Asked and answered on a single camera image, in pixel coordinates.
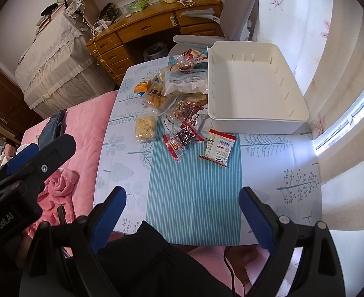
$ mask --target bolt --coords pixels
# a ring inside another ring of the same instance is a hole
[[[76,222],[80,224],[84,224],[87,221],[87,217],[85,215],[80,215],[77,217]]]
[[[48,225],[49,223],[47,221],[43,221],[39,224],[39,229],[45,229]]]
[[[320,228],[322,230],[325,230],[327,228],[327,225],[324,222],[322,222],[322,221],[319,221],[317,223],[317,226],[318,226],[318,228]]]
[[[286,217],[285,215],[282,215],[278,218],[278,220],[280,220],[281,223],[283,224],[288,224],[289,223],[289,218]]]
[[[21,183],[22,183],[21,181],[14,182],[11,185],[11,190],[15,190]]]

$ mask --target person's hand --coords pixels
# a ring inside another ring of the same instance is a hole
[[[22,269],[25,264],[25,259],[27,258],[30,244],[32,243],[32,238],[28,235],[27,231],[21,232],[21,243],[19,244],[17,256],[15,257],[15,264],[19,269]]]

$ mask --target door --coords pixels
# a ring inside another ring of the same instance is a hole
[[[0,126],[23,135],[42,120],[34,110],[29,109],[20,88],[0,71]]]

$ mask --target tablecloth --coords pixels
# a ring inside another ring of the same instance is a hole
[[[168,62],[165,57],[130,67],[109,119],[94,205],[116,185],[126,190],[126,208],[114,230],[131,234],[146,220],[174,244],[255,244],[238,205],[243,186],[295,223],[318,221],[321,183],[308,126],[293,135],[238,135],[227,168],[198,158],[205,143],[193,144],[174,162],[162,140],[162,124],[155,142],[135,141],[136,117],[144,108],[133,89]]]

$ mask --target white plastic bin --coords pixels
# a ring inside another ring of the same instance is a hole
[[[208,113],[224,133],[292,134],[309,118],[299,86],[272,43],[217,41],[208,48]]]

